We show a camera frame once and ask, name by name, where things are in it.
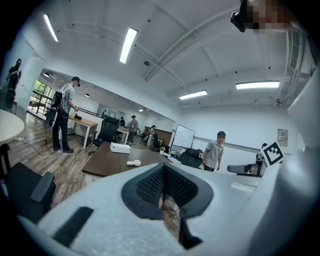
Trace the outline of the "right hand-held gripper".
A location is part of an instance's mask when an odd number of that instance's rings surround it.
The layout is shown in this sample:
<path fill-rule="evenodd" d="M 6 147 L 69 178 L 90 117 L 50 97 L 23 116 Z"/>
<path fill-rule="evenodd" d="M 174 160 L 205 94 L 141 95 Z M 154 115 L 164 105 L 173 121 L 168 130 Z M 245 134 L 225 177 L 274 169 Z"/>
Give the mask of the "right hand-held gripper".
<path fill-rule="evenodd" d="M 266 146 L 256 154 L 255 163 L 228 165 L 227 171 L 237 175 L 256 175 L 262 177 L 267 167 L 273 164 L 282 163 L 284 158 L 279 145 L 274 142 L 270 146 Z"/>

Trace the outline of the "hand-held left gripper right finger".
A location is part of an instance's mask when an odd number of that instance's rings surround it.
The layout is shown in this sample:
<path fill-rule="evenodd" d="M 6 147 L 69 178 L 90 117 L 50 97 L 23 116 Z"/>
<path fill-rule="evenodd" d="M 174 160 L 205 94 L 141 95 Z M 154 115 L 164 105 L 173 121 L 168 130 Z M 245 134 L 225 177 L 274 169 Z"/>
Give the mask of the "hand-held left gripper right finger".
<path fill-rule="evenodd" d="M 178 205 L 178 239 L 163 242 L 165 251 L 248 251 L 254 226 L 245 216 L 258 178 L 164 165 L 163 191 Z"/>

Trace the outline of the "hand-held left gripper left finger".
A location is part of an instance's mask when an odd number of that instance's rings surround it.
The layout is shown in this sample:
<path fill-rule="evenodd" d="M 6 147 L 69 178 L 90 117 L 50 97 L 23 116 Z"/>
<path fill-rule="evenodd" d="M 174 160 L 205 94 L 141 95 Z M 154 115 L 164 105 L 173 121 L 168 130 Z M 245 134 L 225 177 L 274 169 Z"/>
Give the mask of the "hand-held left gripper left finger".
<path fill-rule="evenodd" d="M 176 256 L 184 251 L 162 220 L 142 219 L 123 203 L 121 190 L 154 164 L 114 174 L 87 185 L 37 224 L 53 236 L 80 207 L 93 210 L 70 248 L 83 256 Z"/>

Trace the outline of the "wooden desk with white legs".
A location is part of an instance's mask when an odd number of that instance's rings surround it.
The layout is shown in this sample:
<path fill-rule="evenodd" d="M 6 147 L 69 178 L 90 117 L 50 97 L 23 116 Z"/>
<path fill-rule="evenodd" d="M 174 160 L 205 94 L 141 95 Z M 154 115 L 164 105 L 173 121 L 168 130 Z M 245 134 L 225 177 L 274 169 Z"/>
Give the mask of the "wooden desk with white legs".
<path fill-rule="evenodd" d="M 94 121 L 91 121 L 85 118 L 79 120 L 77 118 L 74 118 L 72 115 L 69 116 L 69 120 L 72 120 L 75 123 L 78 123 L 79 125 L 86 127 L 86 131 L 84 133 L 84 142 L 83 142 L 83 149 L 85 150 L 87 147 L 87 140 L 89 137 L 90 129 L 96 128 L 98 124 Z"/>
<path fill-rule="evenodd" d="M 121 141 L 126 144 L 128 141 L 128 136 L 129 136 L 129 131 L 127 128 L 125 127 L 118 127 L 118 129 L 116 130 L 117 132 L 121 133 Z"/>

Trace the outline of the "black mesh office chair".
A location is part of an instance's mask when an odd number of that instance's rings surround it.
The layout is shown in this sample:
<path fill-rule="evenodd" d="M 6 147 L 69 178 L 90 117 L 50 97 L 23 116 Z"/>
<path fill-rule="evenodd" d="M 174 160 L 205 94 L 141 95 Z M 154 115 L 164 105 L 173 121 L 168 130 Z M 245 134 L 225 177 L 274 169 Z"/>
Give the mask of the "black mesh office chair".
<path fill-rule="evenodd" d="M 203 159 L 200 157 L 200 151 L 192 148 L 186 149 L 179 157 L 179 161 L 182 165 L 192 168 L 199 168 L 203 163 Z"/>
<path fill-rule="evenodd" d="M 17 215 L 37 224 L 51 209 L 56 189 L 55 176 L 47 171 L 40 175 L 21 162 L 4 176 L 8 200 Z"/>
<path fill-rule="evenodd" d="M 97 131 L 93 132 L 93 145 L 100 147 L 103 142 L 116 143 L 116 133 L 119 125 L 117 120 L 113 117 L 107 116 L 101 122 L 101 128 L 99 134 Z"/>

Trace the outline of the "flat white box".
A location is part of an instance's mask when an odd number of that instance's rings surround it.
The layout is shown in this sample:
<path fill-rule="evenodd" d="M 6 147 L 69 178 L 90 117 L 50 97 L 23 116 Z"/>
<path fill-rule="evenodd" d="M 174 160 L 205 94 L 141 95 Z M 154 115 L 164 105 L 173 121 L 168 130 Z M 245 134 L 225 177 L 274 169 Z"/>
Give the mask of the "flat white box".
<path fill-rule="evenodd" d="M 113 153 L 130 154 L 131 147 L 127 144 L 110 143 L 110 151 Z"/>

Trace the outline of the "whiteboard on black stand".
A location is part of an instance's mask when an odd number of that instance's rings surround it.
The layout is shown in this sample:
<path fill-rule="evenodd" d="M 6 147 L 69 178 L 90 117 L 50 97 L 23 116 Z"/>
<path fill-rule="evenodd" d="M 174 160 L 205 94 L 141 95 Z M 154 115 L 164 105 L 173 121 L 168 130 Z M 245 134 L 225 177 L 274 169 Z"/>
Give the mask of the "whiteboard on black stand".
<path fill-rule="evenodd" d="M 185 149 L 191 148 L 194 136 L 195 131 L 178 124 L 171 145 Z"/>

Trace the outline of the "ceiling strip light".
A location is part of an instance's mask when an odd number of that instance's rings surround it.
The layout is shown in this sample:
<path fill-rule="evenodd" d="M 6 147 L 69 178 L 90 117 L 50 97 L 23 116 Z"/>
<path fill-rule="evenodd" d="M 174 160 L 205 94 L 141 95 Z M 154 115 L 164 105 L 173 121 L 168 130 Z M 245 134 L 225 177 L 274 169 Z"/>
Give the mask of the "ceiling strip light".
<path fill-rule="evenodd" d="M 206 96 L 207 94 L 208 94 L 208 92 L 206 90 L 201 90 L 201 91 L 198 91 L 198 92 L 194 92 L 194 93 L 190 93 L 190 94 L 186 94 L 186 95 L 180 96 L 179 99 L 180 100 L 187 100 L 187 99 L 191 99 L 191 98 Z"/>
<path fill-rule="evenodd" d="M 135 40 L 136 35 L 138 34 L 138 31 L 132 27 L 130 27 L 127 31 L 127 34 L 125 36 L 123 45 L 122 45 L 122 50 L 120 54 L 120 59 L 119 61 L 123 64 L 126 63 L 129 52 L 131 50 L 132 44 Z"/>
<path fill-rule="evenodd" d="M 57 36 L 53 26 L 52 26 L 52 23 L 51 23 L 51 20 L 49 18 L 49 15 L 48 14 L 43 14 L 43 19 L 44 19 L 45 24 L 46 24 L 46 26 L 47 26 L 52 38 L 54 39 L 54 41 L 55 42 L 59 42 L 58 36 Z"/>
<path fill-rule="evenodd" d="M 253 81 L 253 82 L 243 82 L 237 83 L 237 90 L 246 90 L 246 89 L 276 89 L 280 86 L 279 81 Z"/>

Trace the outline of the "grey oval hard-shell case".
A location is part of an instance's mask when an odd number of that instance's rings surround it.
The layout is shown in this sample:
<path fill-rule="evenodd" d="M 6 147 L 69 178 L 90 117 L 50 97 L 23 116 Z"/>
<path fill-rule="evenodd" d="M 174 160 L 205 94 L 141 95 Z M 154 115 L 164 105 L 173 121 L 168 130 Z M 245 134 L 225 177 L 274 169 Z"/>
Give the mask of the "grey oval hard-shell case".
<path fill-rule="evenodd" d="M 46 130 L 52 130 L 58 116 L 58 108 L 57 107 L 51 107 L 46 115 L 46 120 L 45 120 L 45 129 Z"/>

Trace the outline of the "black backpack rig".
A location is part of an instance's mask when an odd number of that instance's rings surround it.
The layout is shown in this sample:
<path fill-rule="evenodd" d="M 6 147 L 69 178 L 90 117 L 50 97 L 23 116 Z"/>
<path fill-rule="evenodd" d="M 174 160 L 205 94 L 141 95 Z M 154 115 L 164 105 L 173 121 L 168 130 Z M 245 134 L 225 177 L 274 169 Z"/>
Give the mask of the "black backpack rig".
<path fill-rule="evenodd" d="M 51 108 L 59 109 L 62 105 L 63 98 L 64 94 L 61 91 L 56 91 L 51 101 Z"/>

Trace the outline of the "round cream table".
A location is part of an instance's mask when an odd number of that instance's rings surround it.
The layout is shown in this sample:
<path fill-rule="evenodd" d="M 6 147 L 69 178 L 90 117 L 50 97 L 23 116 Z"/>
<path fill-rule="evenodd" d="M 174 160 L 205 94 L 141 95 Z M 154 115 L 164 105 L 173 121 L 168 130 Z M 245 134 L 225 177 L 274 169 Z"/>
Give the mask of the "round cream table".
<path fill-rule="evenodd" d="M 0 146 L 14 140 L 24 128 L 25 124 L 19 117 L 0 109 Z"/>

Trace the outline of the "white ceiling air conditioner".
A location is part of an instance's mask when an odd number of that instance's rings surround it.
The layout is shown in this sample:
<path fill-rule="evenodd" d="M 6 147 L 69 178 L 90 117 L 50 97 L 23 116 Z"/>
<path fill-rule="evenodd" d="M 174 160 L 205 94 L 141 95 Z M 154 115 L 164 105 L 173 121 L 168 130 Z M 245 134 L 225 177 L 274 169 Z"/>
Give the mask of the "white ceiling air conditioner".
<path fill-rule="evenodd" d="M 297 29 L 292 28 L 291 33 L 291 48 L 288 67 L 293 71 L 298 71 L 301 67 L 303 52 L 304 52 L 304 35 Z"/>

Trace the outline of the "white wall panel box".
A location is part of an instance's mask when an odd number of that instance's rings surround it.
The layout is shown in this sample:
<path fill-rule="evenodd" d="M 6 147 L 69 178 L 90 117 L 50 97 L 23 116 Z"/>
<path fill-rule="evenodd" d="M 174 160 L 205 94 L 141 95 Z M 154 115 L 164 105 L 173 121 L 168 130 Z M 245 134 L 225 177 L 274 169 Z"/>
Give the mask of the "white wall panel box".
<path fill-rule="evenodd" d="M 289 131 L 287 129 L 277 130 L 277 143 L 281 147 L 288 147 Z"/>

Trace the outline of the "window with dark frame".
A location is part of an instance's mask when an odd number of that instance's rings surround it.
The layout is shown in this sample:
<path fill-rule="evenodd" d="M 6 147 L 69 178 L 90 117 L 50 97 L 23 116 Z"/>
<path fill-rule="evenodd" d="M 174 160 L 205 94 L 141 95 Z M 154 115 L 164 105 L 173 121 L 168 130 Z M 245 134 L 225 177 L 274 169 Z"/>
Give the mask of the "window with dark frame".
<path fill-rule="evenodd" d="M 37 80 L 30 96 L 28 108 L 36 114 L 46 116 L 52 103 L 52 88 Z"/>

